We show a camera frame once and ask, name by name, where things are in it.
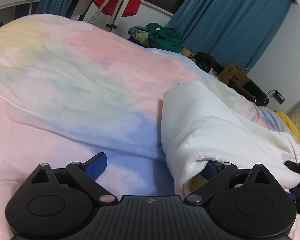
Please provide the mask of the right blue curtain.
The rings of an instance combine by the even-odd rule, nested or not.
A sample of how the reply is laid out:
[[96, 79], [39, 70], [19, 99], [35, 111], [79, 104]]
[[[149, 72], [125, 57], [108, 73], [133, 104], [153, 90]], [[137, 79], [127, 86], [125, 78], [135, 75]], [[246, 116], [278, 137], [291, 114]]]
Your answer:
[[294, 0], [185, 0], [167, 26], [193, 53], [251, 70], [281, 27]]

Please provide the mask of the black sofa chair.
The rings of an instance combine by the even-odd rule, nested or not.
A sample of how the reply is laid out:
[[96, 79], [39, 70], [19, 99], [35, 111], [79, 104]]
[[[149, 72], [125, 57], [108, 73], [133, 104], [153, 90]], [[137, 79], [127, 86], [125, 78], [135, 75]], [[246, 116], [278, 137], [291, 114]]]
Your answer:
[[267, 106], [269, 103], [264, 91], [249, 79], [245, 70], [238, 65], [230, 63], [227, 67], [223, 67], [211, 55], [202, 52], [190, 53], [187, 57], [194, 61], [201, 70], [213, 74], [219, 81], [257, 106]]

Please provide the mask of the pastel tie-dye bed blanket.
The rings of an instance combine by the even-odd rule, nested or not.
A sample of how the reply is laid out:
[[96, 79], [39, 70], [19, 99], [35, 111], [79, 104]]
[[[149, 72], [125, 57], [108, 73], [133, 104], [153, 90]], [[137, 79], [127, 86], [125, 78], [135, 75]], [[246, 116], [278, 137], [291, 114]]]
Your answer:
[[1, 27], [0, 239], [13, 236], [8, 201], [40, 163], [65, 167], [104, 152], [108, 167], [99, 182], [116, 196], [174, 194], [161, 147], [162, 98], [192, 80], [246, 119], [285, 133], [273, 111], [179, 54], [56, 15]]

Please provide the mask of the brown paper bag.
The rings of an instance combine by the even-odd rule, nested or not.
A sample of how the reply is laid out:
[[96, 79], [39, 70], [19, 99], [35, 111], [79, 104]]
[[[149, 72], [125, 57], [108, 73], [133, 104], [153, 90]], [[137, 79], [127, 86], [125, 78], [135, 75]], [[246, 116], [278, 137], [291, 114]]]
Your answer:
[[246, 83], [250, 81], [244, 69], [234, 63], [228, 64], [218, 74], [218, 78], [221, 82], [225, 83], [226, 85], [233, 82], [239, 85], [240, 87], [244, 86]]

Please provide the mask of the green garment pile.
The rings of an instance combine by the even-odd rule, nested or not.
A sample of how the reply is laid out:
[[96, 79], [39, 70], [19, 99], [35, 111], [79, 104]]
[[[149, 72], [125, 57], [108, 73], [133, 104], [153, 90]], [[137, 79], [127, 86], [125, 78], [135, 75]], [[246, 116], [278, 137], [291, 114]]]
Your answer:
[[149, 23], [146, 27], [134, 26], [128, 31], [131, 38], [143, 47], [180, 53], [184, 48], [180, 35], [175, 29]]

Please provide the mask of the wall power outlet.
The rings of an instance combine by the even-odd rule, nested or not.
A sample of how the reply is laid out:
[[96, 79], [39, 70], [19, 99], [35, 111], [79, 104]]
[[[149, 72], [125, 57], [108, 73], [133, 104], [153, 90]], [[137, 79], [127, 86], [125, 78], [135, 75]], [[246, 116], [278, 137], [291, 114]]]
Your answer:
[[273, 97], [280, 105], [282, 105], [286, 100], [278, 90], [275, 90]]

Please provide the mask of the red garment on rack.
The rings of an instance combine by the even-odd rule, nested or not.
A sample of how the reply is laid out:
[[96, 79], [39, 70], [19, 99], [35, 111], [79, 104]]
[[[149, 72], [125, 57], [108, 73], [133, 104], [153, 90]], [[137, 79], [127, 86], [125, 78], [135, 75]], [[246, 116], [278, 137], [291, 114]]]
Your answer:
[[[104, 3], [105, 0], [93, 0], [93, 3], [100, 8], [101, 5]], [[102, 13], [104, 15], [113, 15], [113, 12], [115, 10], [115, 7], [117, 5], [119, 0], [110, 0], [106, 6], [102, 9]], [[127, 3], [127, 6], [122, 14], [122, 17], [129, 17], [129, 16], [135, 16], [139, 10], [139, 7], [141, 5], [141, 0], [129, 0]]]

